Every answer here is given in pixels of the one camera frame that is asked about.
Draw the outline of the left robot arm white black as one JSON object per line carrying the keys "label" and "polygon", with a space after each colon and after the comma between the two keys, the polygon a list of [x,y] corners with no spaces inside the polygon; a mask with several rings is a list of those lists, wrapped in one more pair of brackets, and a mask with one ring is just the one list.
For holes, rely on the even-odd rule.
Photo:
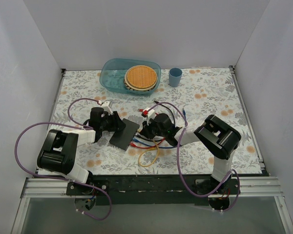
{"label": "left robot arm white black", "polygon": [[107,107],[92,108],[90,118],[85,123],[92,129],[49,130],[38,155],[37,165],[41,169],[77,181],[77,189],[83,195],[89,195],[94,190],[94,183],[88,179],[90,172],[75,162],[77,148],[97,142],[103,131],[118,133],[126,127],[126,124],[116,111],[110,112]]}

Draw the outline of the black network switch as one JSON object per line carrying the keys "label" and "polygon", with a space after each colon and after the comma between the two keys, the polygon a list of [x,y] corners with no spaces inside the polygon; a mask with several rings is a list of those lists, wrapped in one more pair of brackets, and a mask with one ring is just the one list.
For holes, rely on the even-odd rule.
{"label": "black network switch", "polygon": [[123,122],[126,124],[125,128],[119,132],[115,132],[109,143],[126,151],[140,125],[126,118],[123,119]]}

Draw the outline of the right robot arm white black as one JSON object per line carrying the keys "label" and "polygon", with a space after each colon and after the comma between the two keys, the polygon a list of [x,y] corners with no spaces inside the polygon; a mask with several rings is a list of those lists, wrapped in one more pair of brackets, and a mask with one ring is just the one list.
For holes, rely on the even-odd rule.
{"label": "right robot arm white black", "polygon": [[173,147],[202,142],[214,156],[212,190],[222,194],[229,188],[224,177],[231,170],[232,154],[238,148],[241,135],[217,116],[209,115],[200,126],[182,128],[175,126],[167,114],[158,114],[143,122],[140,133],[148,139],[163,137]]}

